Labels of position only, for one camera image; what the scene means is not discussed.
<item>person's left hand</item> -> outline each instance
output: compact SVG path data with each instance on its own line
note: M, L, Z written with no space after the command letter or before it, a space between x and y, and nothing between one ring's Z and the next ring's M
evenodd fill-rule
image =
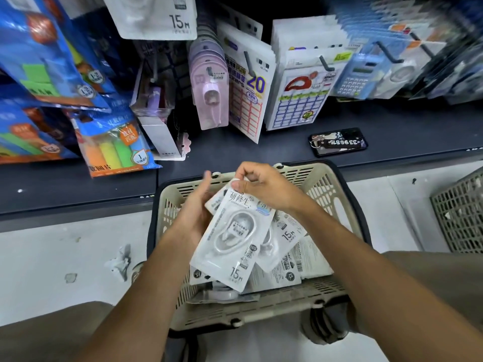
M212 215L205 208L206 201L213 196L213 193L209 192L210 182L211 173L205 171L203 181L188 196L170 228L187 241L193 252L212 219Z

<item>hand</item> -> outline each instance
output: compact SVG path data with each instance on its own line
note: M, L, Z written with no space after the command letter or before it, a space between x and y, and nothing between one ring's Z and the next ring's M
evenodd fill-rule
M235 178L239 180L231 183L233 189L251 194L267 206L287 213L295 209L305 195L268 164L245 161L238 167Z
M205 171L203 181L188 196L169 231L177 239L182 238L193 253L212 219L205 203L212 196L209 192L211 173Z

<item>forearm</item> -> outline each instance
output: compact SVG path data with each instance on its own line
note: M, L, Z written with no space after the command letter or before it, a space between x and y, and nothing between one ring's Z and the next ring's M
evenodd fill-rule
M455 310L304 196L291 213L307 230L393 361L476 360L483 340Z
M77 362L159 362L194 249L168 230L142 272L96 330Z

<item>round black logo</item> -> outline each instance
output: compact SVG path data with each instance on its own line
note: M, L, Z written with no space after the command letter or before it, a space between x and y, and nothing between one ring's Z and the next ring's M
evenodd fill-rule
M285 278L287 278L287 280L291 282L295 279L295 274L293 274L292 272L287 272L287 274L285 275Z

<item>white floor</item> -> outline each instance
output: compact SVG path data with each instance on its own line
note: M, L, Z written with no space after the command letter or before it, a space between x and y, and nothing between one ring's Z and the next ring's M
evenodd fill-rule
M373 247L379 252L447 251L428 198L481 166L476 162L349 183ZM130 281L119 281L104 263L130 243L130 279L132 267L145 260L150 219L150 212L140 212L0 233L0 326L87 301L116 304ZM66 283L68 273L77 274L74 283ZM301 335L298 325L297 315L287 315L206 335L208 361L386 360L376 342L363 335L317 346Z

